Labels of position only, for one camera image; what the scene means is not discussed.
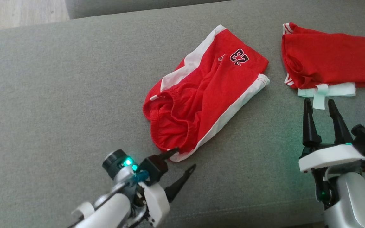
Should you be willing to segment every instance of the couch armrest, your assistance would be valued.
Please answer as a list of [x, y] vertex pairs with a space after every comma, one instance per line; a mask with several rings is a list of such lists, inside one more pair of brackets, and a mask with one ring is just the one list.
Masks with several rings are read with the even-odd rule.
[[70, 19], [226, 0], [66, 0]]

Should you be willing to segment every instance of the gray couch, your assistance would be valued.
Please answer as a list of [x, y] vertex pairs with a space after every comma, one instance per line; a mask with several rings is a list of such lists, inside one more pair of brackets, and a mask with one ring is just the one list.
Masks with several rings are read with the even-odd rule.
[[65, 0], [71, 19], [226, 0]]
[[[65, 227], [112, 182], [103, 158], [158, 153], [142, 104], [149, 89], [222, 24], [269, 60], [271, 83], [187, 160], [197, 170], [163, 227], [287, 227], [321, 221], [314, 182], [298, 169], [303, 98], [284, 84], [282, 23], [365, 36], [365, 1], [233, 0], [0, 31], [0, 227]], [[365, 88], [334, 98], [365, 126]], [[314, 113], [333, 140], [328, 111]]]

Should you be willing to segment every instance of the embroidered number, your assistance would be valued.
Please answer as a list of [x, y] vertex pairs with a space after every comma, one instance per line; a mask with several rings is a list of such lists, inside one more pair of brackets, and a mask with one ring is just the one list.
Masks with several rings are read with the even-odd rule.
[[241, 63], [249, 61], [249, 57], [243, 52], [242, 49], [238, 49], [235, 53], [230, 56], [230, 60], [236, 65], [241, 66]]

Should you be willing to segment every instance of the blue connector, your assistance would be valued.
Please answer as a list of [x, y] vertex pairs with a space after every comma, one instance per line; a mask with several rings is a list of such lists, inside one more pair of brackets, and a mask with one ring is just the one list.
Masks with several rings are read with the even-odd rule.
[[133, 175], [133, 181], [135, 183], [145, 181], [147, 178], [149, 178], [149, 173], [146, 170], [142, 170], [141, 172]]

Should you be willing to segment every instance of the wooden floor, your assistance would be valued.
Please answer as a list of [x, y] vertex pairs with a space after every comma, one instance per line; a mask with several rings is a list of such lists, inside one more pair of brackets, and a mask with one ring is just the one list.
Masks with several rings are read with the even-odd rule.
[[0, 0], [0, 30], [65, 20], [64, 0]]

